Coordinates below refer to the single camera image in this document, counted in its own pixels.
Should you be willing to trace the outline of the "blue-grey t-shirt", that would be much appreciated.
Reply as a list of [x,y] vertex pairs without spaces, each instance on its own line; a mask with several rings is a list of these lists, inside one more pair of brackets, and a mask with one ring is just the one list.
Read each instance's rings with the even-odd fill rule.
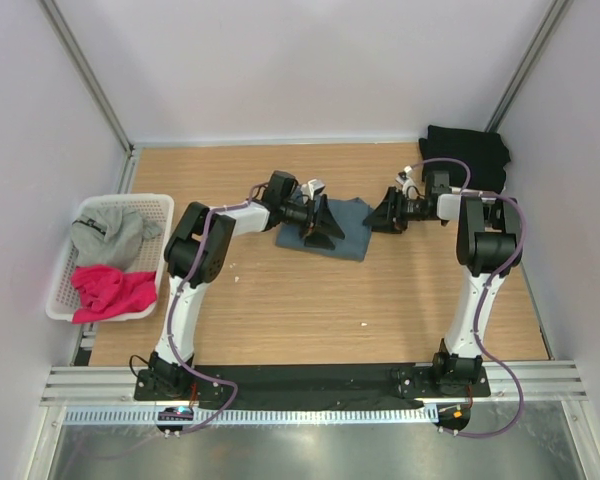
[[340,260],[363,262],[371,240],[371,228],[363,224],[372,208],[361,198],[327,200],[327,209],[318,214],[312,235],[303,238],[300,227],[283,224],[275,246]]

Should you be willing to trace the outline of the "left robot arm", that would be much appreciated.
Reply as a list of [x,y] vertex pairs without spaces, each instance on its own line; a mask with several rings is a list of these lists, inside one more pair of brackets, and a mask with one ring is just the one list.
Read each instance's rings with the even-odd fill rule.
[[187,206],[164,250],[168,307],[160,339],[146,368],[136,374],[136,400],[180,400],[204,378],[194,370],[194,336],[207,290],[221,273],[235,237],[288,224],[312,247],[332,250],[336,239],[345,238],[324,190],[319,179],[299,184],[292,174],[276,170],[241,203]]

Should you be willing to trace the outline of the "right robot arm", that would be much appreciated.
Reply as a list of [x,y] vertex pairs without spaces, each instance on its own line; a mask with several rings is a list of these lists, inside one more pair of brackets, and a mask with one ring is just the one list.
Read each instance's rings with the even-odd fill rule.
[[494,193],[457,189],[449,173],[434,170],[420,192],[407,166],[363,224],[378,233],[399,234],[414,221],[457,223],[456,258],[463,285],[451,326],[429,367],[404,377],[426,396],[461,396],[486,388],[484,333],[496,295],[521,259],[524,229],[517,203]]

